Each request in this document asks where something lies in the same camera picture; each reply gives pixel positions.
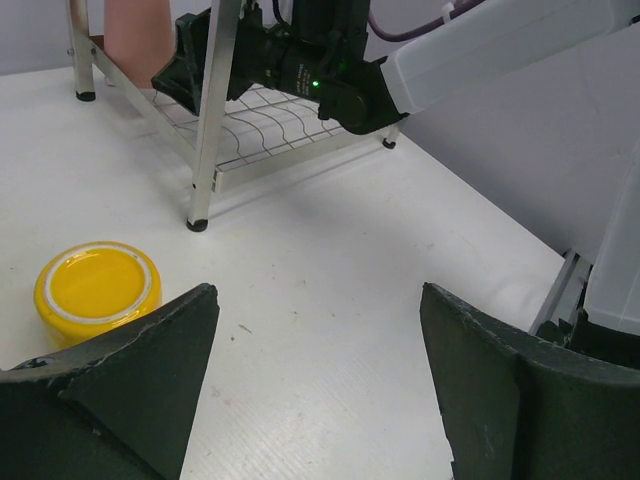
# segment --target metal rack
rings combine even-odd
[[[200,116],[168,97],[149,98],[107,57],[103,38],[91,36],[87,0],[67,0],[76,96],[95,99],[95,64],[193,170],[187,226],[207,228],[213,192],[223,192],[283,168],[338,150],[364,137],[345,132],[335,121],[317,118],[316,105],[275,90],[254,87],[227,102],[237,19],[243,0],[212,1]],[[383,142],[392,148],[399,135],[391,127]]]

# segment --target tabletop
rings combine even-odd
[[[77,102],[70,69],[0,77],[0,368],[50,350],[32,301],[46,262],[121,241],[165,300],[220,292],[182,478],[448,480],[423,283],[527,329],[561,257],[402,136],[214,195],[191,233],[190,169],[97,93]]]

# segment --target purple cable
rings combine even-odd
[[[451,11],[451,19],[459,17],[467,13],[472,8],[477,7],[485,0],[468,0],[464,3],[458,3],[458,5]],[[433,32],[436,28],[440,28],[444,25],[444,18],[436,18],[429,23],[425,23],[424,25],[414,28],[413,30],[409,30],[408,32],[403,33],[388,33],[385,32],[376,19],[373,17],[373,14],[369,12],[369,26],[373,33],[376,34],[379,38],[386,42],[406,42],[407,40],[413,40],[414,38],[420,37],[426,33]]]

